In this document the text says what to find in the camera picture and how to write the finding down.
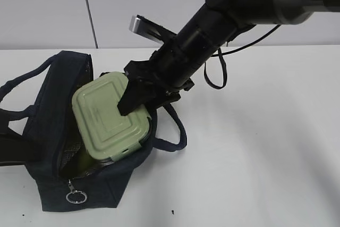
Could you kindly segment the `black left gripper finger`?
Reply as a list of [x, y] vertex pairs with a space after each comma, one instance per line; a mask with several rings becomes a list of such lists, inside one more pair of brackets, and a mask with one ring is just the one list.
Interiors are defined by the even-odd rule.
[[37, 146], [14, 134], [1, 134], [1, 166], [24, 165], [37, 160]]

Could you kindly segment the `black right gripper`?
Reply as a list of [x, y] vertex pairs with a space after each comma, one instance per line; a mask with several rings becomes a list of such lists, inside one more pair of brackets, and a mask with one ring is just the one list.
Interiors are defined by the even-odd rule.
[[180, 91], [189, 91], [191, 79], [180, 87], [172, 86], [151, 67], [149, 61], [130, 61], [124, 68], [128, 84], [117, 107], [126, 116], [145, 104], [148, 110], [156, 110], [181, 99]]

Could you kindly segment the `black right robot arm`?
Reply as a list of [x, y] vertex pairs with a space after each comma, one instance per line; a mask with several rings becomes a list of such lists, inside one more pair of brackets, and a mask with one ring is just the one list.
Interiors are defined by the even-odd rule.
[[131, 31], [162, 46], [149, 60], [131, 61], [124, 68], [128, 84], [117, 107], [127, 115], [140, 105], [159, 108], [178, 101], [214, 52], [256, 25], [295, 25], [316, 12], [338, 11], [339, 0], [205, 0], [178, 33], [137, 15]]

